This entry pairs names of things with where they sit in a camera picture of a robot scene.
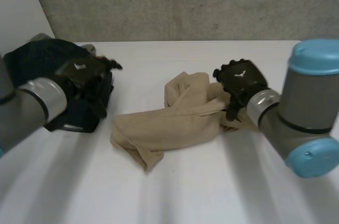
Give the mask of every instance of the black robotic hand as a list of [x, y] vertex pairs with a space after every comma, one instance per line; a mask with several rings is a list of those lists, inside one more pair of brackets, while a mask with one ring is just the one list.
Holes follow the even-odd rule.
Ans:
[[268, 89], [267, 81], [258, 68], [250, 61], [230, 61], [216, 69], [213, 77], [222, 83], [224, 91], [231, 94], [227, 107], [228, 121], [237, 119], [238, 112], [245, 107], [249, 100], [258, 92]]
[[74, 58], [68, 60], [49, 78], [60, 85], [68, 100], [87, 100], [93, 113], [98, 118], [104, 118], [107, 115], [106, 108], [98, 96], [104, 77], [111, 69], [122, 67], [115, 60], [105, 57]]

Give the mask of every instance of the white table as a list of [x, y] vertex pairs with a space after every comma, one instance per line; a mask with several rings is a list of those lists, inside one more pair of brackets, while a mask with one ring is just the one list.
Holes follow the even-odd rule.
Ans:
[[165, 152], [148, 175], [109, 142], [116, 115], [162, 108], [164, 85], [182, 71], [205, 71], [213, 82], [215, 68], [249, 58], [280, 91], [296, 43], [93, 43], [124, 67], [114, 73], [108, 118], [88, 135], [40, 129], [4, 156], [0, 223], [339, 223], [339, 168], [298, 178], [259, 133], [226, 133]]

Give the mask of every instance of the crumpled cloth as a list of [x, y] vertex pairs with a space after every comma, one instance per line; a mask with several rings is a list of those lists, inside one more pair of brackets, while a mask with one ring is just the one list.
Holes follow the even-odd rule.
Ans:
[[113, 121], [111, 144], [126, 151], [146, 171], [164, 157], [165, 150], [193, 146], [219, 133], [258, 128], [241, 109], [238, 119], [227, 121], [223, 111], [230, 95], [206, 73], [183, 72], [165, 86], [165, 108], [122, 114]]

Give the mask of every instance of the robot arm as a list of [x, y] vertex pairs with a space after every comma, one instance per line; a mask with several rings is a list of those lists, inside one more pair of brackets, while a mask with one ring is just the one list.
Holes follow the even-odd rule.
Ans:
[[0, 59], [0, 155], [64, 112], [63, 89], [48, 78], [38, 78], [15, 89]]
[[0, 156], [63, 113], [71, 98], [87, 100], [94, 114], [105, 117], [105, 107], [96, 98], [97, 86], [113, 68], [122, 69], [104, 57], [75, 58], [54, 75], [15, 89], [0, 59]]
[[317, 177], [333, 170], [339, 164], [339, 143], [329, 135], [339, 110], [339, 40], [297, 44], [281, 96], [267, 87], [258, 72], [243, 60], [213, 74], [231, 93], [231, 113], [236, 116], [239, 108], [246, 107], [251, 120], [298, 176]]

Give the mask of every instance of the gray wall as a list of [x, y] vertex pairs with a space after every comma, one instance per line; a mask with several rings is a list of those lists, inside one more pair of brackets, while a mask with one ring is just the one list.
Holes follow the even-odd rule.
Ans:
[[339, 0], [40, 0], [70, 41], [339, 38]]

